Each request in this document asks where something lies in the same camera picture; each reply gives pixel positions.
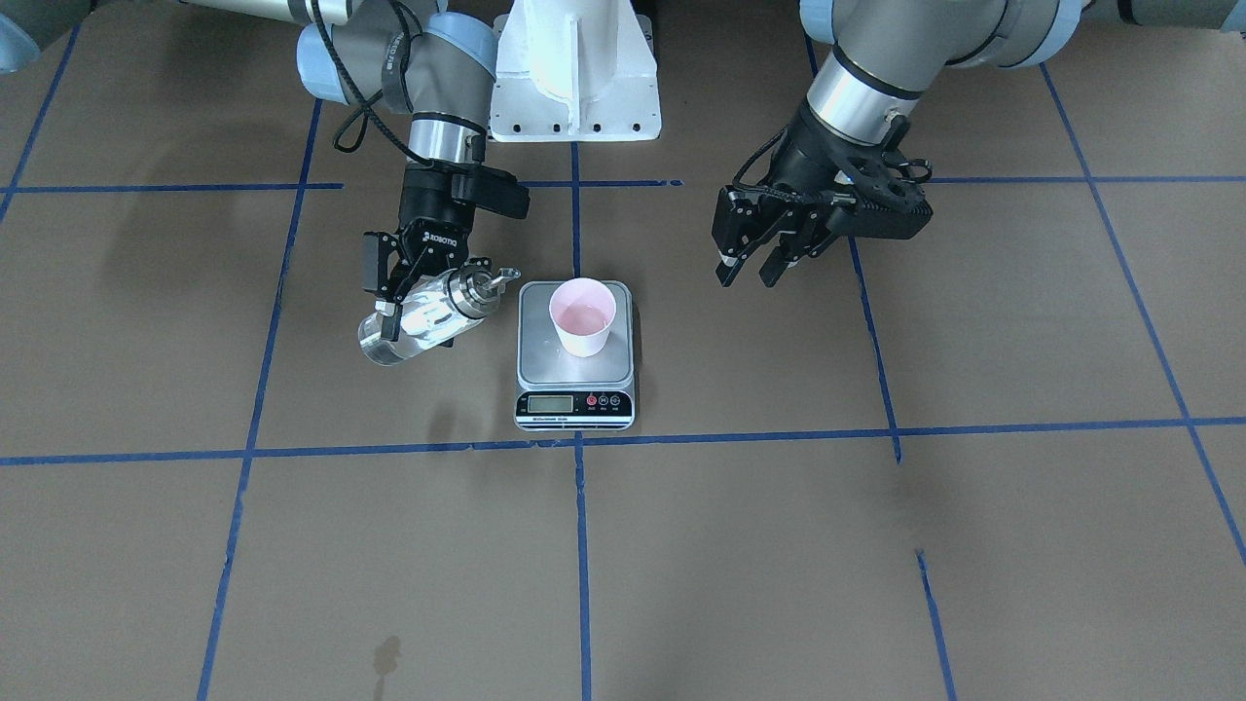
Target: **robotiq logo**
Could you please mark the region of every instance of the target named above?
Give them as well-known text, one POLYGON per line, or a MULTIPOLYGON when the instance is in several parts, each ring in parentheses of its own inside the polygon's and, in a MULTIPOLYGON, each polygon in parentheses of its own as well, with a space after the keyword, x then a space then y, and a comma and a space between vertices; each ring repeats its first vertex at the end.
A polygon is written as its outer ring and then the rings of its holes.
POLYGON ((446 237, 446 235, 437 235, 437 234, 430 233, 427 230, 424 232, 424 239, 425 240, 431 240, 434 243, 440 243, 442 245, 452 245, 455 248, 459 248, 459 242, 455 240, 454 238, 450 238, 450 237, 446 237))

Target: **stain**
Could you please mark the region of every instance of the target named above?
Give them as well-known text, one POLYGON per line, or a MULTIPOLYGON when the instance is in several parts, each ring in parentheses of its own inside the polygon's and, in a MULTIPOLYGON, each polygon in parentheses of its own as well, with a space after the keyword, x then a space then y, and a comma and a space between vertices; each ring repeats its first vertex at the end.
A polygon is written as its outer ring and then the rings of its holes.
POLYGON ((402 641, 391 635, 373 650, 373 670, 376 671, 376 687, 373 689, 373 701, 385 699, 385 676, 397 670, 397 659, 402 656, 402 641))

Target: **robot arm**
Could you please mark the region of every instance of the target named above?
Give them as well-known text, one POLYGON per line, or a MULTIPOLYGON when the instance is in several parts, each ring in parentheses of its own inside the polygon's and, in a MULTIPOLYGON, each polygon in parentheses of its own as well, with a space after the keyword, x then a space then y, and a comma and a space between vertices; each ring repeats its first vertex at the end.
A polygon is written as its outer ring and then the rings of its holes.
MULTIPOLYGON (((436 10, 432 0, 365 0, 350 21, 330 27, 313 2, 314 22, 299 40, 308 90, 358 105, 407 156, 397 228, 364 233, 363 285, 376 296, 376 314, 365 319, 376 327, 364 347, 374 360, 410 347, 404 332, 425 316, 417 308, 427 298, 424 278, 437 280, 470 263, 493 279, 487 261, 470 258, 467 249, 477 207, 511 218, 528 210, 527 188, 483 164, 497 40, 473 17, 436 10), (373 103, 410 115, 407 143, 384 127, 373 103), (416 308, 405 308, 411 304, 416 308)), ((481 309, 492 306, 460 310, 481 309)))
MULTIPOLYGON (((0 0, 0 72, 37 59, 108 1, 0 0)), ((477 208, 525 218, 528 191, 511 173, 483 163, 497 61, 493 31, 475 17, 444 11, 445 0, 191 1, 307 25, 297 55, 308 91, 355 105, 351 120, 369 120, 406 154, 397 227, 363 237, 363 286, 376 298, 376 313, 364 324, 371 329, 368 337, 360 331, 368 357, 394 365, 424 350, 430 337, 449 345, 496 309, 497 295, 518 271, 493 274, 486 258, 470 256, 467 237, 477 208), (410 121, 406 141, 385 126, 374 105, 410 121), (420 342, 411 340, 416 332, 420 342)))
POLYGON ((913 237, 933 213, 921 188, 931 167, 905 157, 900 142, 939 70, 1038 65, 1072 37, 1083 9, 1108 12, 1106 5, 1134 24, 1246 24, 1239 0, 804 0, 801 21, 812 39, 834 45, 831 57, 787 126, 719 192, 719 281, 731 284, 744 260, 775 237, 760 270, 768 286, 839 237, 913 237), (766 174, 744 184, 771 147, 766 174))

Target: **scale display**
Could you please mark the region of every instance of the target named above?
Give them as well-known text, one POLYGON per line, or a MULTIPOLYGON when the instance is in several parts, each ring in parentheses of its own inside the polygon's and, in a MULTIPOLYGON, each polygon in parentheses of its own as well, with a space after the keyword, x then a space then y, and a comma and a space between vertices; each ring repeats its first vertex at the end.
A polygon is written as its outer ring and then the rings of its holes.
POLYGON ((559 281, 530 281, 520 290, 515 425, 523 431, 622 431, 635 422, 632 293, 606 281, 618 313, 601 354, 566 352, 549 319, 559 281))

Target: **black cable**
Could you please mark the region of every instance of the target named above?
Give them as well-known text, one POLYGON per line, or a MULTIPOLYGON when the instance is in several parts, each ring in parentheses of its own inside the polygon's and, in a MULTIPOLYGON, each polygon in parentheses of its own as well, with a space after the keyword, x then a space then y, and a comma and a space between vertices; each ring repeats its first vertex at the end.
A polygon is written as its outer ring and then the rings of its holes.
POLYGON ((334 67, 338 68, 338 75, 341 76, 341 81, 346 83, 346 87, 350 90, 350 95, 355 98, 356 102, 359 102, 363 113, 368 117, 369 121, 373 122, 373 125, 376 126, 376 131, 381 132, 385 136, 385 138, 388 138, 389 142, 392 143, 395 148, 401 151, 402 154, 405 154, 407 158, 425 167, 431 166, 432 164, 431 159, 420 156, 415 151, 411 151, 410 148, 406 147, 406 143, 402 143, 399 139, 399 137, 394 134, 394 132, 380 118, 376 111, 373 110, 373 106, 364 97, 364 93, 361 90, 359 90, 359 86, 355 85, 355 80, 350 77, 350 72, 346 71, 345 64, 341 62, 341 56, 338 55, 338 50, 334 49, 333 46, 333 39, 329 36, 329 30, 328 27, 325 27, 324 24, 324 15, 320 12, 320 0, 312 0, 312 19, 315 22, 316 31, 320 32, 320 40, 324 41, 324 47, 329 52, 329 59, 333 60, 334 67))
MULTIPOLYGON (((366 102, 368 106, 371 107, 373 105, 375 105, 381 98, 383 95, 385 95, 385 91, 378 90, 375 95, 368 98, 366 102)), ((354 143, 351 143, 350 146, 341 144, 341 137, 346 134, 346 129, 349 129, 353 123, 359 121, 359 117, 361 116, 364 116, 364 108, 355 107, 355 111, 351 112, 350 116, 346 117, 344 122, 341 122, 341 126, 338 127, 338 131, 333 132, 333 147, 335 149, 341 151, 343 153, 354 153, 355 151, 359 151, 360 146, 364 144, 364 136, 368 134, 368 120, 364 120, 364 123, 360 125, 359 134, 355 137, 354 143)))
POLYGON ((735 173, 735 177, 731 178, 731 187, 741 192, 754 192, 758 194, 765 194, 768 197, 774 197, 775 199, 780 199, 782 202, 790 202, 792 204, 810 204, 812 202, 816 202, 817 199, 815 197, 809 197, 807 194, 784 192, 782 189, 768 187, 765 184, 744 183, 744 174, 749 172, 749 168, 753 167, 753 163, 756 163, 758 158, 764 156, 766 151, 774 148, 775 143, 779 143, 779 141, 784 137, 785 133, 787 133, 786 128, 779 131, 779 133, 771 136, 769 141, 766 141, 765 143, 761 144, 760 148, 754 151, 753 154, 749 156, 749 159, 744 161, 744 164, 740 166, 740 169, 735 173))

